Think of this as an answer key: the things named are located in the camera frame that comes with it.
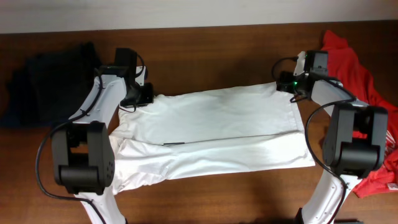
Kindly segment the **white printed t-shirt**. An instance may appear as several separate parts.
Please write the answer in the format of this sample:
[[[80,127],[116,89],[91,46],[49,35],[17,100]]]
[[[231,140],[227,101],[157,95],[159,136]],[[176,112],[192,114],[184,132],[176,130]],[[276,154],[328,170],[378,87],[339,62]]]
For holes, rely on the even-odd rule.
[[[178,96],[118,113],[114,194],[164,180],[314,165],[291,94],[275,83]]]

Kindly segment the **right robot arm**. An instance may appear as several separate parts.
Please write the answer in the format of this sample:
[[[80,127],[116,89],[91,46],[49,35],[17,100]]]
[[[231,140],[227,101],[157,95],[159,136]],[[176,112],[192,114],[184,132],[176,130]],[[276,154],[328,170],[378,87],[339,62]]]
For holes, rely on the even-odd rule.
[[[335,223],[350,192],[384,162],[388,112],[371,106],[328,74],[328,52],[309,50],[290,57],[293,72],[273,74],[276,89],[293,94],[291,103],[310,100],[330,116],[322,159],[313,155],[323,173],[310,200],[299,208],[294,223]]]

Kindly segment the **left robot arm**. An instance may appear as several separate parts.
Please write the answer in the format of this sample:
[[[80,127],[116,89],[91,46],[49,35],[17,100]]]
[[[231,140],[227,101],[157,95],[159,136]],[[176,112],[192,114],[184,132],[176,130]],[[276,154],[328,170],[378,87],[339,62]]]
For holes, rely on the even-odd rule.
[[[108,126],[116,110],[133,113],[153,102],[146,78],[147,67],[136,51],[116,49],[114,63],[95,70],[78,111],[49,135],[55,181],[66,188],[67,200],[82,203],[92,223],[127,222],[111,190],[116,162]]]

